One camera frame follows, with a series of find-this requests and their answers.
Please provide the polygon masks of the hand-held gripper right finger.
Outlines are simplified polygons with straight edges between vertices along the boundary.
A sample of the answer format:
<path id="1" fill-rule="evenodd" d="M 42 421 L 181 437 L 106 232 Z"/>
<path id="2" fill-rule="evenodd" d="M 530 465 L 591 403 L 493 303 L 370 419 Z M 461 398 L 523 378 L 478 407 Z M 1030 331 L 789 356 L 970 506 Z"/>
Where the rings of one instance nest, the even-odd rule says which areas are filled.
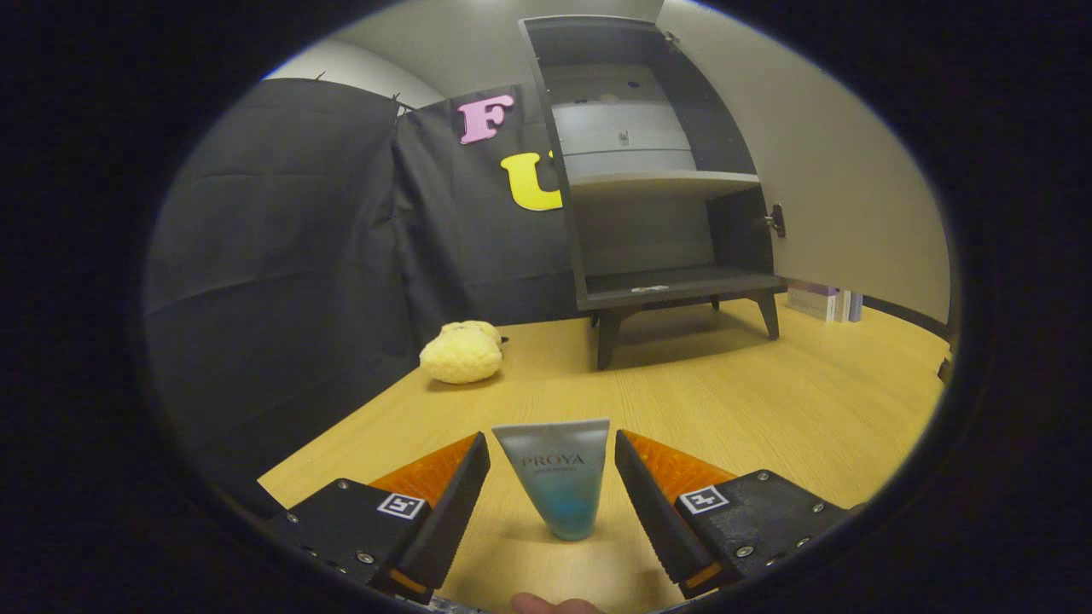
<path id="1" fill-rule="evenodd" d="M 613 458 L 653 552 L 686 599 L 764 574 L 860 513 L 769 469 L 736 475 L 628 429 L 617 430 Z"/>

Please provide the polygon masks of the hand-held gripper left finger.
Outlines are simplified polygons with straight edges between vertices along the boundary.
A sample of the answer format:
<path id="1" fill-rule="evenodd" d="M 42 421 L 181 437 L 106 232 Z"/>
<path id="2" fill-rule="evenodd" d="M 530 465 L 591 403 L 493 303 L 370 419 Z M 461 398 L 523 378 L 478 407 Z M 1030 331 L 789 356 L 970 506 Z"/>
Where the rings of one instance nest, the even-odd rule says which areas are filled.
<path id="1" fill-rule="evenodd" d="M 486 436 L 475 432 L 367 484 L 335 479 L 265 527 L 352 585 L 428 604 L 490 469 Z"/>

